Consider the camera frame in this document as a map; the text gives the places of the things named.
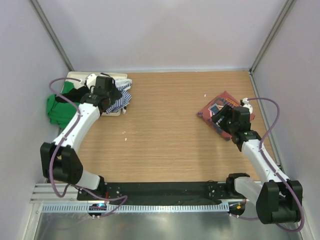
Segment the red tank top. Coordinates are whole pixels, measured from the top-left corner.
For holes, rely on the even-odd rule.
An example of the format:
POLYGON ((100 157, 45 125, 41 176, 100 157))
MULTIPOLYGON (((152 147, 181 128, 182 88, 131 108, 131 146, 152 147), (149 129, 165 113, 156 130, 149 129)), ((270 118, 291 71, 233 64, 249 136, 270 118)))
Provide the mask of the red tank top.
MULTIPOLYGON (((221 130, 216 124, 212 121, 212 116, 219 112, 225 105, 229 105, 230 107, 240 107, 240 101, 237 101, 231 94, 227 91, 216 96, 213 100, 211 100, 206 106, 204 106, 198 113, 197 116, 200 117, 204 122, 213 128, 225 141, 233 141, 235 144, 241 144, 242 142, 248 140, 260 140, 261 137, 259 134, 254 131, 245 131, 236 133, 234 137, 232 137, 229 133, 221 130)), ((250 114, 250 123, 255 118, 255 115, 250 114)))

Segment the green tank top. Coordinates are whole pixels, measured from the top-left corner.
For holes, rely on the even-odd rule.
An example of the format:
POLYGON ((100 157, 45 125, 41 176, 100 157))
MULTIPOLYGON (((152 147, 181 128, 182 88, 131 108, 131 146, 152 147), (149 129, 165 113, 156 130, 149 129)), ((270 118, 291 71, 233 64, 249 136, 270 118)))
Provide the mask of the green tank top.
POLYGON ((56 95, 51 94, 46 100, 46 113, 51 124, 64 129, 76 114, 76 108, 68 102, 58 102, 56 95))

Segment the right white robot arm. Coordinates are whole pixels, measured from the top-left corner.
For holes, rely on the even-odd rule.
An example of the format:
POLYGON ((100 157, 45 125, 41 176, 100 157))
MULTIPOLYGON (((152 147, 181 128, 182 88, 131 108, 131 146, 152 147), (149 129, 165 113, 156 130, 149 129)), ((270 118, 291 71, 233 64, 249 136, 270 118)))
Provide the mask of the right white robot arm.
POLYGON ((273 161, 260 135, 251 129, 250 116, 247 107, 229 105, 212 116, 212 122, 231 135, 232 142, 250 160, 260 179, 257 183, 245 174, 238 174, 225 185, 225 192, 231 198, 243 195, 251 201, 263 224, 304 224, 303 187, 273 161))

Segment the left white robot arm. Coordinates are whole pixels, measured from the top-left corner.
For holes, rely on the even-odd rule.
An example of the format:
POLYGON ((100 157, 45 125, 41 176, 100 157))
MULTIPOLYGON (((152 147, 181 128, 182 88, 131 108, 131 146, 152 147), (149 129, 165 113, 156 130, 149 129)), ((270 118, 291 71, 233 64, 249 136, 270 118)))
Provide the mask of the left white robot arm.
POLYGON ((95 84, 80 99, 80 104, 57 93, 58 97, 71 104, 76 112, 66 128, 52 142, 40 147, 43 176, 53 185, 55 181, 73 185, 88 191, 95 200, 106 194, 102 176, 86 171, 78 157, 79 147, 91 126, 111 105, 122 97, 116 81, 107 74, 95 78, 95 84))

